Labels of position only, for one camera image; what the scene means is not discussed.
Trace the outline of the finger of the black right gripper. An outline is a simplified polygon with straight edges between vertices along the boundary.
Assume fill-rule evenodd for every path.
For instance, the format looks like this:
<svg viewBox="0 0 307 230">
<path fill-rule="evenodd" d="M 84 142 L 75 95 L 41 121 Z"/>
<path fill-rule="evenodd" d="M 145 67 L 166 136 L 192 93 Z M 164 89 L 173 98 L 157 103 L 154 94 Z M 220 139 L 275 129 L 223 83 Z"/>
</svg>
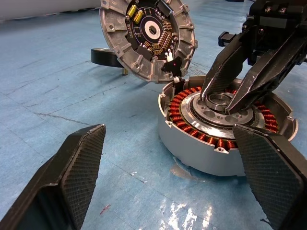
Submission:
<svg viewBox="0 0 307 230">
<path fill-rule="evenodd" d="M 257 26 L 252 26 L 237 34 L 217 55 L 203 83 L 202 101 L 208 94 L 223 91 L 239 75 L 243 62 L 254 50 L 257 29 Z"/>
<path fill-rule="evenodd" d="M 261 45 L 266 45 L 266 49 L 245 75 L 225 109 L 227 114 L 246 109 L 275 90 L 293 67 L 304 61 L 307 54 L 307 31 L 297 28 L 289 34 L 265 38 Z"/>
</svg>

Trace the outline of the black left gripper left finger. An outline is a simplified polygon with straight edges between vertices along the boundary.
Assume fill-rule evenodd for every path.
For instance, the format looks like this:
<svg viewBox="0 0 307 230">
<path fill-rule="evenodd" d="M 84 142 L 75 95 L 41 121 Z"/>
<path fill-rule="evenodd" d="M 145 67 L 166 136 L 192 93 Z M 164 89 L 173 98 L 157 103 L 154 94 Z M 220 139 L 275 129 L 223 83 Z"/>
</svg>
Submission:
<svg viewBox="0 0 307 230">
<path fill-rule="evenodd" d="M 98 177 L 106 126 L 82 128 L 31 178 L 0 222 L 2 230 L 79 230 Z"/>
</svg>

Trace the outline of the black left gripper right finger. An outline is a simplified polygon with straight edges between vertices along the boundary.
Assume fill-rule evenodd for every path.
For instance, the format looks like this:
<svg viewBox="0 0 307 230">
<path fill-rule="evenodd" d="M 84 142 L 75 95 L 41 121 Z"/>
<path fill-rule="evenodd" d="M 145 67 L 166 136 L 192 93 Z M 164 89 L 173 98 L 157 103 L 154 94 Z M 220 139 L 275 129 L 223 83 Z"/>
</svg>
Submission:
<svg viewBox="0 0 307 230">
<path fill-rule="evenodd" d="M 284 136 L 235 124 L 251 191 L 274 230 L 307 228 L 307 160 Z"/>
</svg>

